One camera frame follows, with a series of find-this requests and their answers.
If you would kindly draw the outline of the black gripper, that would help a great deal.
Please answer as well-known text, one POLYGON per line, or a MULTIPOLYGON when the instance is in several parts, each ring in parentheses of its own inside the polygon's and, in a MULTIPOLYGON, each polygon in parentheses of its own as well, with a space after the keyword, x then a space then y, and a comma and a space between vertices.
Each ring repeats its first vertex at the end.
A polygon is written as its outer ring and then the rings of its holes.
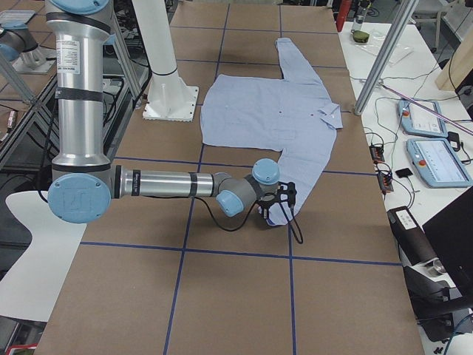
POLYGON ((256 202, 259 207, 259 213, 263 219, 270 218, 270 208, 271 206, 278 204, 279 199, 277 197, 271 197, 269 199, 261 199, 256 202))

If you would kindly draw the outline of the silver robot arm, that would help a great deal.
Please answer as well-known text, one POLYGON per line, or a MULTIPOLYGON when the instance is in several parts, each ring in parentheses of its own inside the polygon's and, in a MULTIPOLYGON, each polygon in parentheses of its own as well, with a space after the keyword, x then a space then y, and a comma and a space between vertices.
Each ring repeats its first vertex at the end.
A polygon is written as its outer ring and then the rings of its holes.
POLYGON ((103 46, 115 31, 111 1, 48 1, 56 37, 59 141, 48 191, 51 211, 71 223, 101 217, 112 199, 214 197, 233 217, 247 207, 268 210, 280 188, 279 167, 258 160, 249 175, 159 172, 112 165, 103 150, 103 46))
POLYGON ((23 53, 38 47, 38 42, 22 21, 9 21, 1 25, 1 54, 9 62, 16 60, 23 53))

